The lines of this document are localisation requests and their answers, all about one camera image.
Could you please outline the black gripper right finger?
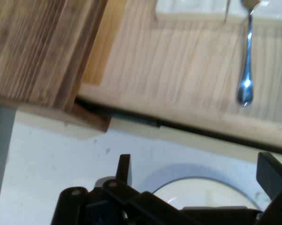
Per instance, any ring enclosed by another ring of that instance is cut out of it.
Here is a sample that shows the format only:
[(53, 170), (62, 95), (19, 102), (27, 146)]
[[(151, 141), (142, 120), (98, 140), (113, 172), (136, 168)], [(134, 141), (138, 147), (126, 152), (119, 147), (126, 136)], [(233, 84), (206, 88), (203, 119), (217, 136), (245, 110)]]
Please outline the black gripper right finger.
[(260, 152), (256, 179), (271, 200), (257, 224), (282, 225), (282, 164), (269, 152)]

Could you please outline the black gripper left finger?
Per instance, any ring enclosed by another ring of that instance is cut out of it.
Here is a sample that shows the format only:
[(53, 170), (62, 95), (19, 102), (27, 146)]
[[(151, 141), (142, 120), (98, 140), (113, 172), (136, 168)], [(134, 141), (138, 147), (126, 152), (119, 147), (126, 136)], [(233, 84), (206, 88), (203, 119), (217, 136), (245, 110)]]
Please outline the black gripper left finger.
[(154, 194), (138, 192), (131, 180), (129, 154), (121, 154), (116, 176), (89, 192), (72, 187), (60, 193), (53, 225), (198, 225)]

